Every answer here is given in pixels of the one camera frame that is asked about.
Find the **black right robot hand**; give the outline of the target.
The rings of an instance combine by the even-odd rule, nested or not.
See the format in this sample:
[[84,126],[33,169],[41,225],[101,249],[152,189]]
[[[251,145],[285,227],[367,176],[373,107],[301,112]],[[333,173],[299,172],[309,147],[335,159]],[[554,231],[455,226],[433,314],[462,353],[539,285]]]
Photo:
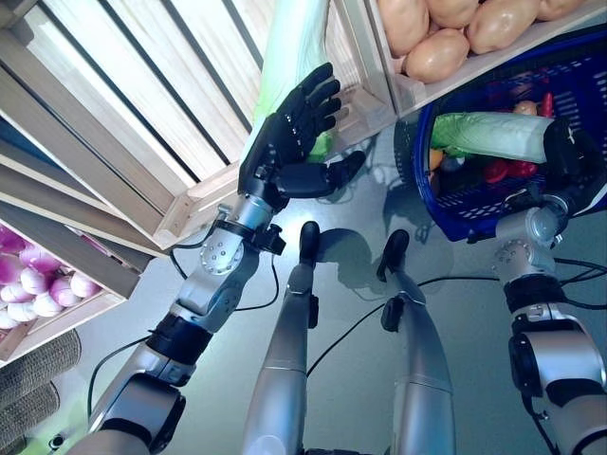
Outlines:
[[592,137],[555,118],[543,134],[546,190],[559,197],[569,217],[593,210],[606,196],[606,161]]

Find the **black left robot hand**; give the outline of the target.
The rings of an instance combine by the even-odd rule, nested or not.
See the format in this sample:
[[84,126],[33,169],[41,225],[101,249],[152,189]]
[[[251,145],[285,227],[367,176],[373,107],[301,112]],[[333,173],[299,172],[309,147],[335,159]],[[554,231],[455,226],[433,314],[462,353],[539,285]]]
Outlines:
[[292,198],[324,197],[355,177],[366,159],[362,151],[330,165],[307,160],[320,135],[337,123],[339,91],[333,66],[325,63],[289,92],[263,122],[240,166],[240,195],[258,197],[279,212]]

